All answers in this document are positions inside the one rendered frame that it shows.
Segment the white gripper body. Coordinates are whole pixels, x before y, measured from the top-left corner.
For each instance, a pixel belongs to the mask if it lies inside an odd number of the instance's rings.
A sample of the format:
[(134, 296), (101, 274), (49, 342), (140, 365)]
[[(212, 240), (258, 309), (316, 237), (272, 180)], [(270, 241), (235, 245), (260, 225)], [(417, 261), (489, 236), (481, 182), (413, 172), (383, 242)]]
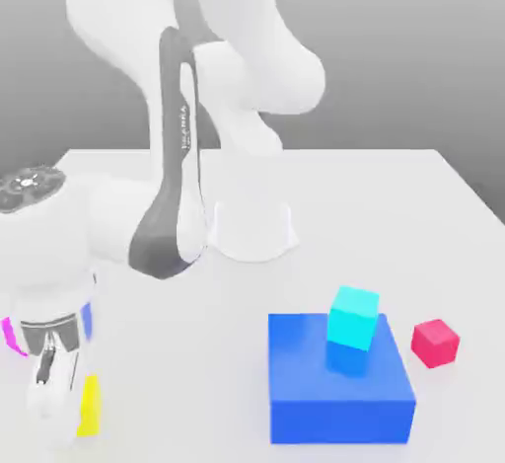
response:
[(31, 428), (43, 449), (63, 449), (76, 438), (85, 372), (79, 350), (46, 350), (36, 359), (27, 400)]

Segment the small yellow cube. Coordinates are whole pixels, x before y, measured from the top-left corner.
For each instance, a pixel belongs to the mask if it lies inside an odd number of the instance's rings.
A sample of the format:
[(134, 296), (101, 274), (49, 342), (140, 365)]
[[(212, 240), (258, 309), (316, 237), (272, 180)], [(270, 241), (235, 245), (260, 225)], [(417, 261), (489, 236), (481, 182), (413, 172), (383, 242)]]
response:
[(98, 435), (101, 424), (101, 390), (97, 375), (86, 377), (81, 400), (81, 420), (77, 428), (78, 437)]

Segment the small magenta cube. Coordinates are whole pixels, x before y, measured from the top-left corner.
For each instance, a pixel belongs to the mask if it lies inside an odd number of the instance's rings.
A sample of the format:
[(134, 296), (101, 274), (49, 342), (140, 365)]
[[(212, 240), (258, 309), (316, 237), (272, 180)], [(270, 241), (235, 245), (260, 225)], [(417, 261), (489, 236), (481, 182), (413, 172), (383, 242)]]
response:
[(8, 348), (23, 357), (28, 357), (30, 355), (30, 351), (23, 336), (21, 326), (15, 318), (1, 318), (0, 328), (2, 330), (4, 341)]

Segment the small blue cube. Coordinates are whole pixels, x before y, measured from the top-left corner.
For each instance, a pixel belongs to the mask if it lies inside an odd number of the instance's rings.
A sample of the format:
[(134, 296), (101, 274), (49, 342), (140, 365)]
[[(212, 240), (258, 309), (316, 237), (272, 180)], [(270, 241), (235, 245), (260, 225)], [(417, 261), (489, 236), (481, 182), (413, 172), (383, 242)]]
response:
[(89, 341), (93, 336), (93, 312), (90, 302), (81, 308), (81, 319), (85, 338)]

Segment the small cyan cube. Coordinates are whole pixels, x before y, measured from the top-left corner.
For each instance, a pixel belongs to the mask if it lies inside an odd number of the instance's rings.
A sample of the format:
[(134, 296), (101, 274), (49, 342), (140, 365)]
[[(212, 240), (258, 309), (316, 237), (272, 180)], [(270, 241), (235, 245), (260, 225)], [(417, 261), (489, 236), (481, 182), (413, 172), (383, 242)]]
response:
[(376, 292), (340, 286), (327, 317), (327, 340), (368, 351), (375, 335), (379, 300)]

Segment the small red cube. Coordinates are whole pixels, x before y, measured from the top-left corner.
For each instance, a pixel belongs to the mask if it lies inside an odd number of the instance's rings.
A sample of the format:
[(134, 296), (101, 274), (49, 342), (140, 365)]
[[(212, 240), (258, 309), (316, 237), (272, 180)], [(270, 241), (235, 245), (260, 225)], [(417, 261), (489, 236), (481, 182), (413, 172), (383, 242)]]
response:
[(435, 319), (414, 326), (410, 347), (428, 368), (436, 368), (455, 361), (460, 341), (442, 319)]

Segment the large blue box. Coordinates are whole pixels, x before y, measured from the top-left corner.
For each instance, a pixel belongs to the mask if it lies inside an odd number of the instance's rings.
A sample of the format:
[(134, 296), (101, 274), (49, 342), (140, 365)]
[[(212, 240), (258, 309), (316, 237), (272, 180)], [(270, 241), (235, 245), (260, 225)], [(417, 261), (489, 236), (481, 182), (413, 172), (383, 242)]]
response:
[(369, 350), (326, 338), (325, 314), (268, 317), (274, 444), (405, 444), (416, 398), (385, 314)]

